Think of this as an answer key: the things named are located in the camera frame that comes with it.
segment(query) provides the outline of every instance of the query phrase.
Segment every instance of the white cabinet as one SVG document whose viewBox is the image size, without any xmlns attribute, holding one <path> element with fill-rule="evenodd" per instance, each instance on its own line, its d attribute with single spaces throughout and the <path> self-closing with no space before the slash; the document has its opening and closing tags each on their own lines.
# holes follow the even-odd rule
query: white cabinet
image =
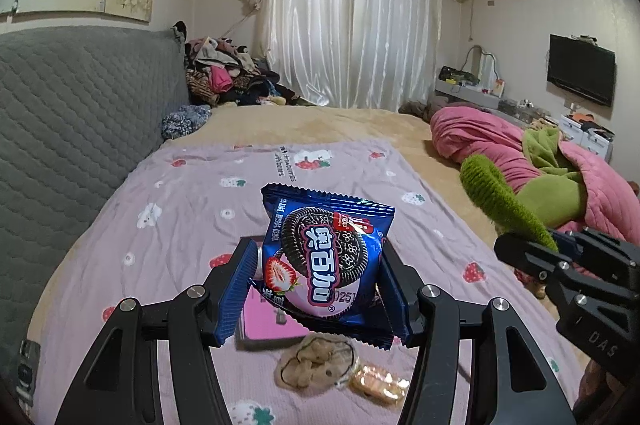
<svg viewBox="0 0 640 425">
<path fill-rule="evenodd" d="M 580 147 L 597 154 L 604 159 L 604 161 L 609 162 L 611 152 L 613 150 L 612 142 L 598 136 L 597 134 L 589 134 L 588 132 L 584 132 L 583 134 Z"/>
<path fill-rule="evenodd" d="M 581 144 L 585 133 L 582 131 L 578 122 L 562 116 L 562 118 L 560 118 L 560 129 L 566 134 L 566 139 L 568 141 L 571 141 L 576 145 Z"/>
<path fill-rule="evenodd" d="M 564 116 L 560 118 L 560 129 L 564 132 L 568 141 L 587 149 L 589 152 L 597 154 L 607 163 L 611 159 L 613 142 L 597 134 L 590 134 L 589 132 L 583 131 L 578 122 L 565 118 Z"/>
</svg>

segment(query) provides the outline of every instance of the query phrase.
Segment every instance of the cookie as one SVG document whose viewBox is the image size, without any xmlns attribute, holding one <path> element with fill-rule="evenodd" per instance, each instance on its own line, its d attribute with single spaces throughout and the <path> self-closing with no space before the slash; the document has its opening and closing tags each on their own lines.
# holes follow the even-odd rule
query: cookie
<svg viewBox="0 0 640 425">
<path fill-rule="evenodd" d="M 356 231 L 337 230 L 334 212 L 309 206 L 290 212 L 282 224 L 282 251 L 289 264 L 303 277 L 310 275 L 308 259 L 317 248 L 318 238 L 333 241 L 337 252 L 336 289 L 358 280 L 367 268 L 367 245 Z"/>
</svg>

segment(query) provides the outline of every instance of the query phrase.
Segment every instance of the blue cloth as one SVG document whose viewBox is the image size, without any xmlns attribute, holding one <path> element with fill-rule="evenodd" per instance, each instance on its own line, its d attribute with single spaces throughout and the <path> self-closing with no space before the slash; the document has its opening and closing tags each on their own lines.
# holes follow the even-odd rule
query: blue cloth
<svg viewBox="0 0 640 425">
<path fill-rule="evenodd" d="M 162 118 L 162 138 L 173 140 L 196 132 L 211 116 L 205 105 L 183 105 L 178 111 Z"/>
<path fill-rule="evenodd" d="M 273 84 L 271 83 L 271 81 L 270 81 L 270 80 L 268 80 L 268 82 L 269 82 L 269 96 L 282 96 L 282 95 L 281 95 L 281 94 L 276 90 L 275 85 L 273 85 Z"/>
</svg>

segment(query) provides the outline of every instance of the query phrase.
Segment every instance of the television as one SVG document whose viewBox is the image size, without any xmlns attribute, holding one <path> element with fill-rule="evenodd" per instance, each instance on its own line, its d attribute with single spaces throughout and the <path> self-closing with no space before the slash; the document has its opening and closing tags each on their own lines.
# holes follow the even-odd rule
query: television
<svg viewBox="0 0 640 425">
<path fill-rule="evenodd" d="M 611 107 L 616 53 L 582 40 L 551 35 L 546 81 Z"/>
</svg>

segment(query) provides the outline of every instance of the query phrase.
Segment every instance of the gray sofa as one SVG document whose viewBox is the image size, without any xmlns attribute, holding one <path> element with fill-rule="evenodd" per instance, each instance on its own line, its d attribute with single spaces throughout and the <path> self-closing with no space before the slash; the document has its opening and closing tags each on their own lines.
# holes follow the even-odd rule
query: gray sofa
<svg viewBox="0 0 640 425">
<path fill-rule="evenodd" d="M 0 375 L 47 281 L 188 103 L 173 30 L 39 28 L 0 36 Z"/>
</svg>

